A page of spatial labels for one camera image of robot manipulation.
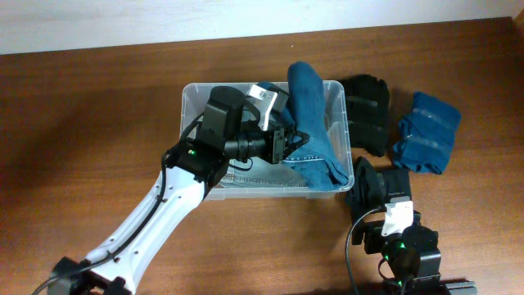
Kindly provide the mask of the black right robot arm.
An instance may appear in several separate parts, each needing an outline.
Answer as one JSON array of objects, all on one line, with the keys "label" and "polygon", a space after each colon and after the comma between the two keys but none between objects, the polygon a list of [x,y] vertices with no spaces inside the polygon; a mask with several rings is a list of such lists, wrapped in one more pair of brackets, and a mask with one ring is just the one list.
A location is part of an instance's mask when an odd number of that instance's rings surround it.
[{"label": "black right robot arm", "polygon": [[475,295],[476,284],[466,279],[443,280],[440,273],[441,252],[438,248],[439,234],[421,224],[421,214],[413,213],[413,223],[401,234],[382,237],[382,220],[365,222],[364,217],[378,213],[373,209],[366,213],[351,215],[352,227],[346,237],[345,254],[350,245],[364,245],[367,254],[382,256],[377,267],[388,265],[393,276],[388,278],[382,271],[381,284],[359,289],[355,277],[349,273],[354,294],[446,294]]}]

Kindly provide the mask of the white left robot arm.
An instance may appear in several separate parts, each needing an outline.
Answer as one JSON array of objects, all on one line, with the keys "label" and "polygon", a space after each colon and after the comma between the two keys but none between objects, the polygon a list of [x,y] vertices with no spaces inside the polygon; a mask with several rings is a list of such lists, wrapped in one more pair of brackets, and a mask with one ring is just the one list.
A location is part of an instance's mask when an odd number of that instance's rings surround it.
[{"label": "white left robot arm", "polygon": [[136,293],[154,256],[226,175],[232,160],[249,163],[258,157],[275,165],[308,143],[308,134],[272,119],[288,98],[278,87],[253,84],[246,92],[213,87],[204,111],[162,154],[157,181],[126,220],[81,262],[61,258],[35,292]]}]

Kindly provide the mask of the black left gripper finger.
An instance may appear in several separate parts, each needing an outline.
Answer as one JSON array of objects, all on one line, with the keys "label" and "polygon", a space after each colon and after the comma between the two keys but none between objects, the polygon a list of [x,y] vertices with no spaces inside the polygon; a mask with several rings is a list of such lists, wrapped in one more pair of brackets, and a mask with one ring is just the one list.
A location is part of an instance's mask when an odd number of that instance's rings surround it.
[{"label": "black left gripper finger", "polygon": [[294,135],[296,132],[296,122],[289,110],[283,110],[279,115],[279,123],[284,128],[285,135]]},{"label": "black left gripper finger", "polygon": [[283,158],[288,158],[294,151],[306,145],[309,142],[309,135],[298,129],[291,129],[285,132],[285,143],[283,149]]}]

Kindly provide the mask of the clear plastic storage container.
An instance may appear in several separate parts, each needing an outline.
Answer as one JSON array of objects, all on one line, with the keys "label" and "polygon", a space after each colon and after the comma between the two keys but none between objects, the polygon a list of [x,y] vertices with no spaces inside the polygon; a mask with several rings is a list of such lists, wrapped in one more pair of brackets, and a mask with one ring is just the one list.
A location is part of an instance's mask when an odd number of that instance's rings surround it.
[{"label": "clear plastic storage container", "polygon": [[[180,129],[185,130],[191,121],[202,113],[209,100],[210,91],[221,83],[190,83],[182,91],[182,108]],[[342,85],[335,80],[323,82],[323,95],[326,108],[323,123],[333,151],[343,170],[349,175],[349,183],[331,191],[314,191],[305,186],[287,187],[270,185],[268,187],[235,187],[225,188],[222,184],[214,187],[206,197],[207,200],[224,200],[234,198],[265,197],[306,197],[330,198],[337,193],[348,191],[354,183],[352,167],[350,134],[346,114],[346,99]]]}]

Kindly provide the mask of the light blue jeans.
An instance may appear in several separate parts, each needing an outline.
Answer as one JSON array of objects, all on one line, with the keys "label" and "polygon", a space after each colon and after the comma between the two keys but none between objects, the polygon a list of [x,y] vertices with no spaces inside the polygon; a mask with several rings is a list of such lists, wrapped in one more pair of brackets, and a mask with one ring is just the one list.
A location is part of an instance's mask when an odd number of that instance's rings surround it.
[{"label": "light blue jeans", "polygon": [[226,175],[219,184],[223,188],[290,188],[306,187],[302,176],[278,163],[269,164],[258,157],[246,163],[231,160]]}]

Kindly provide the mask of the dark blue jeans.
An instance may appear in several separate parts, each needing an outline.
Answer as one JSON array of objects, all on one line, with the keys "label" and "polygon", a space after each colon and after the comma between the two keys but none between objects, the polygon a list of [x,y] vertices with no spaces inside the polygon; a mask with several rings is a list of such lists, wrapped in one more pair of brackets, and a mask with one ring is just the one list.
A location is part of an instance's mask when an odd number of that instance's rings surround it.
[{"label": "dark blue jeans", "polygon": [[309,142],[294,151],[282,164],[299,173],[306,187],[317,191],[339,189],[349,183],[349,175],[334,154],[323,123],[326,102],[323,80],[308,63],[298,61],[287,71],[289,110],[296,129],[309,135]]}]

